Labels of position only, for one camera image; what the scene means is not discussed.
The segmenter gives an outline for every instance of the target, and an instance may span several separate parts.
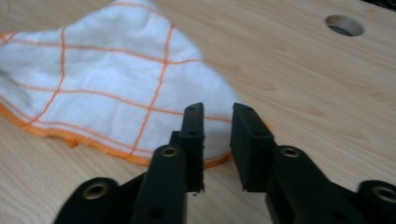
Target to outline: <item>light wood tabletop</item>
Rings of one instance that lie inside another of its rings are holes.
[[[109,2],[0,0],[0,32],[58,28]],[[358,0],[154,3],[280,145],[304,150],[347,189],[368,179],[396,185],[395,12]],[[359,36],[339,35],[326,22]],[[1,117],[0,223],[51,223],[82,182],[104,176],[123,184],[146,170]],[[243,192],[227,160],[205,170],[205,193],[189,195],[188,223],[271,223],[264,197]]]

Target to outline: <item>white cloth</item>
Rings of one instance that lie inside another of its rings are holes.
[[[203,102],[205,163],[229,154],[237,96],[150,1],[0,36],[0,112],[24,130],[148,165],[180,130],[184,108]]]

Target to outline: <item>orange cloth edge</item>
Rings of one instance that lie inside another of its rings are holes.
[[[4,118],[8,119],[10,122],[13,124],[17,125],[21,129],[25,130],[28,133],[32,133],[37,136],[55,136],[63,139],[67,145],[70,147],[74,147],[77,144],[82,144],[88,147],[92,147],[96,150],[99,150],[103,153],[106,153],[110,156],[122,158],[126,161],[130,161],[134,164],[137,165],[143,165],[143,166],[149,166],[150,164],[150,159],[145,158],[145,157],[139,157],[139,156],[134,156],[126,152],[119,151],[118,149],[115,149],[113,147],[106,146],[94,139],[91,139],[89,137],[83,136],[81,134],[76,134],[72,133],[69,131],[65,130],[59,130],[59,129],[40,129],[37,127],[33,127],[29,125],[29,123],[19,119],[17,116],[15,116],[11,111],[9,111],[3,104],[0,103],[0,115],[2,115]],[[218,159],[214,159],[208,162],[205,162],[204,168],[210,168],[216,165],[219,165],[223,163],[224,161],[228,160],[230,158],[231,153],[221,156]]]

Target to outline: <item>wooden surface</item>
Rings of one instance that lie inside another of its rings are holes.
[[[57,28],[109,2],[0,0],[0,32]],[[366,179],[396,185],[396,13],[355,0],[154,2],[279,144],[303,149],[348,189]],[[364,34],[334,33],[331,15],[360,22]],[[80,183],[122,184],[146,169],[0,118],[0,223],[51,223]],[[205,185],[189,196],[189,223],[271,223],[264,195],[241,191],[233,161],[206,170]]]

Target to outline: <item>dish towel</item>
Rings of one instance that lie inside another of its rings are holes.
[[[0,34],[0,114],[137,164],[205,106],[205,167],[230,154],[233,89],[147,0],[120,0],[58,30]]]

